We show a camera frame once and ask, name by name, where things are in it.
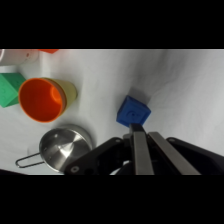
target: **white table surface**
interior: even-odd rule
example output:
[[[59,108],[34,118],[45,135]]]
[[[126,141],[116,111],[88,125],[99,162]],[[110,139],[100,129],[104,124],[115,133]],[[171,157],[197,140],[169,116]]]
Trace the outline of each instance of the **white table surface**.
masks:
[[[79,92],[71,108],[48,124],[31,120],[19,105],[0,108],[0,169],[57,174],[46,165],[21,170],[15,161],[38,152],[41,137],[63,124],[83,127],[95,145],[122,137],[129,130],[116,122],[116,115],[126,95],[152,110],[147,132],[224,156],[224,50],[68,49],[41,52],[33,64],[0,67],[0,72],[68,80]]]

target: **white cup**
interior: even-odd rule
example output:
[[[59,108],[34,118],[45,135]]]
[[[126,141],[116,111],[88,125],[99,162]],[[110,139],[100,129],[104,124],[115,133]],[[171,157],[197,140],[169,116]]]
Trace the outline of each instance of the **white cup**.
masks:
[[[0,66],[29,64],[38,55],[37,49],[0,49]]]

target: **silver pot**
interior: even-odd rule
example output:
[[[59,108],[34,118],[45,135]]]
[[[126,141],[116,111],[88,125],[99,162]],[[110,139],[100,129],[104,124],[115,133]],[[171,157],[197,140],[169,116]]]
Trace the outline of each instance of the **silver pot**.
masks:
[[[16,165],[27,168],[46,163],[52,170],[64,173],[66,167],[92,150],[89,134],[76,125],[65,125],[46,133],[40,141],[39,153],[19,159]],[[40,155],[43,162],[19,165],[20,161]]]

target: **blue block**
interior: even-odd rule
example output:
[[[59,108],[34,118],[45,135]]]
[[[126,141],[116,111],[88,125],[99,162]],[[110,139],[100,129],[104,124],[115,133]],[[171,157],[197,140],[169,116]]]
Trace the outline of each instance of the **blue block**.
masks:
[[[132,123],[143,125],[150,114],[151,110],[145,104],[127,96],[117,113],[117,122],[128,128]]]

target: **pot handle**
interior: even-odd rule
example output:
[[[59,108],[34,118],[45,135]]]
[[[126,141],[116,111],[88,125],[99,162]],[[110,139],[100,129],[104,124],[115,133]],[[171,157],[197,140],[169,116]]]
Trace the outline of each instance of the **pot handle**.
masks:
[[[27,166],[20,166],[20,165],[19,165],[19,162],[20,162],[20,161],[23,161],[23,160],[25,160],[25,159],[29,159],[29,158],[34,157],[34,156],[37,156],[37,155],[40,155],[40,153],[37,153],[37,154],[31,155],[31,156],[28,156],[28,157],[24,157],[24,158],[22,158],[22,159],[17,160],[17,161],[16,161],[16,166],[19,167],[19,168],[27,168],[27,167],[37,166],[37,165],[43,164],[44,162],[34,163],[34,164],[27,165]]]

